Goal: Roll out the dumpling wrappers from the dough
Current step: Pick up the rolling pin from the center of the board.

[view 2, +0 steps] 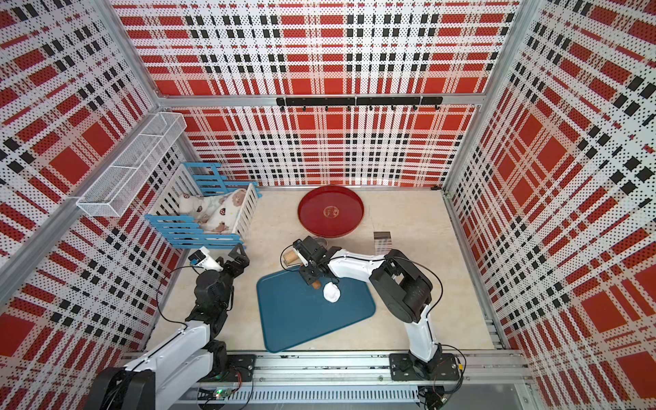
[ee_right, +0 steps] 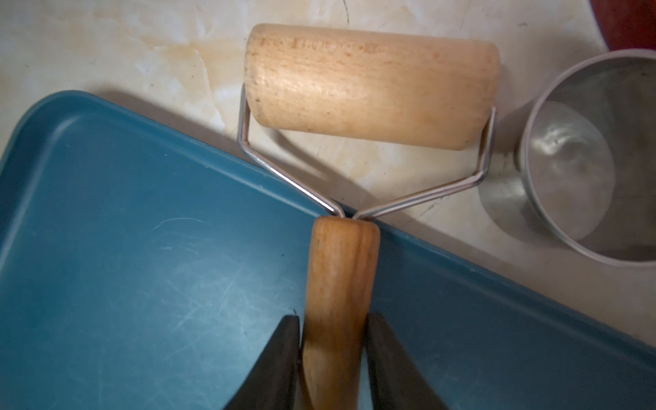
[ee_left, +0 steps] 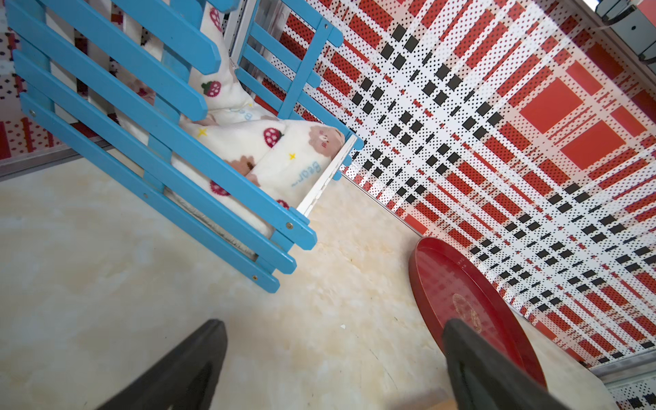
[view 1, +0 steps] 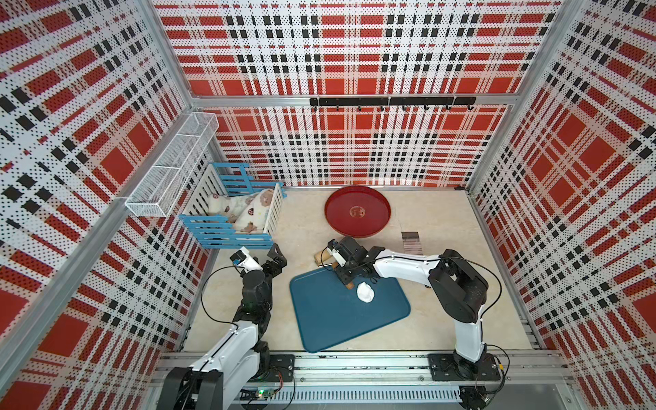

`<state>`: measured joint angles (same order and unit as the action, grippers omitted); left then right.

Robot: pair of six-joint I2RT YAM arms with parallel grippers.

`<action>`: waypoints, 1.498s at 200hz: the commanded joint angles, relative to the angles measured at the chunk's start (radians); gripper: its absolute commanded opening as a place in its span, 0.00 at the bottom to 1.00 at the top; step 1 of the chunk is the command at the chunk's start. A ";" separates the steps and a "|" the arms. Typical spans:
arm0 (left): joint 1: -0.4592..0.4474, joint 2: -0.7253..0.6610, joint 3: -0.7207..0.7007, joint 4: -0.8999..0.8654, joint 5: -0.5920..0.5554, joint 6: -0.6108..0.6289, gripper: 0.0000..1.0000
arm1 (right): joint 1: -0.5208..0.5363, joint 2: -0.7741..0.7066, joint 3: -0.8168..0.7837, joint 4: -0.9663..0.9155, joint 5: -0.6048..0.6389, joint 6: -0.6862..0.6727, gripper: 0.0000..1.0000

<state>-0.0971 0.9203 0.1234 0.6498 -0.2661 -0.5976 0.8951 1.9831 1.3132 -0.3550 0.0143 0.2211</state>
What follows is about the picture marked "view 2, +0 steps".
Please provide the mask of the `wooden rolling pin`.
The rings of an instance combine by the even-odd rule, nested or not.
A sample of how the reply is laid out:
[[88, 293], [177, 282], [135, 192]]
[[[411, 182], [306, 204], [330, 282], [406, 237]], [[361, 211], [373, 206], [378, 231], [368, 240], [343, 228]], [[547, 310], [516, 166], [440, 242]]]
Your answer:
[[[292, 270], [292, 268], [298, 268], [302, 265], [300, 258], [293, 250], [285, 250], [282, 254], [282, 266], [285, 269]], [[321, 288], [321, 282], [319, 280], [314, 280], [311, 284], [315, 290]]]

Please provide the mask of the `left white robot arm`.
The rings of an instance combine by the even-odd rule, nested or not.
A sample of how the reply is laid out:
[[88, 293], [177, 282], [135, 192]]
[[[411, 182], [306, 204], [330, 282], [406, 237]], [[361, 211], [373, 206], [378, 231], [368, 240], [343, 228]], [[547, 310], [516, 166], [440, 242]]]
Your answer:
[[226, 261], [205, 248], [189, 261], [203, 271], [196, 277], [196, 301], [187, 318], [153, 350], [100, 372], [86, 409], [169, 409], [198, 380], [227, 370], [227, 347], [216, 337], [232, 308], [233, 282], [249, 266], [249, 257], [237, 244]]

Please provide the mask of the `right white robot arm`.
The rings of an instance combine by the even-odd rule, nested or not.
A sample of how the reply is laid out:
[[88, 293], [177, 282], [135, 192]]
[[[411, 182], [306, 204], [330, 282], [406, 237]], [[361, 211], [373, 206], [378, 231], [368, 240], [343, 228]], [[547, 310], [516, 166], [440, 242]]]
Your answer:
[[433, 284], [421, 268], [397, 249], [385, 255], [365, 256], [339, 247], [326, 249], [312, 237], [297, 239], [292, 249], [301, 266], [303, 280], [316, 286], [323, 278], [324, 299], [337, 302], [342, 292], [338, 285], [352, 279], [372, 285], [389, 312], [404, 324], [408, 335], [408, 369], [410, 377], [437, 380], [440, 376], [457, 380], [460, 375], [444, 367], [457, 367], [452, 354], [442, 351], [431, 329]]

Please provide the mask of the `teal plastic tray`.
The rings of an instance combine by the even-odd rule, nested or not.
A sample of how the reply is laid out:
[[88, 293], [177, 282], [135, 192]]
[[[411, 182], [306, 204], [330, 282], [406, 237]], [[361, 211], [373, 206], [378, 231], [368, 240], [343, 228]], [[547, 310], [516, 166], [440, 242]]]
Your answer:
[[376, 304], [367, 284], [345, 278], [340, 297], [325, 299], [323, 290], [307, 285], [297, 271], [279, 271], [256, 285], [264, 345], [278, 353], [368, 319]]

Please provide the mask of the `white dough piece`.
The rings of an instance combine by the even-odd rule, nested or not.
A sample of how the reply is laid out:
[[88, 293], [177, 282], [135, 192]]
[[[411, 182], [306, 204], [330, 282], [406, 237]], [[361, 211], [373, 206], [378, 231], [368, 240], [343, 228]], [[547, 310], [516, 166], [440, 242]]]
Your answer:
[[323, 287], [323, 296], [330, 303], [336, 303], [341, 297], [341, 291], [334, 283], [327, 283]]

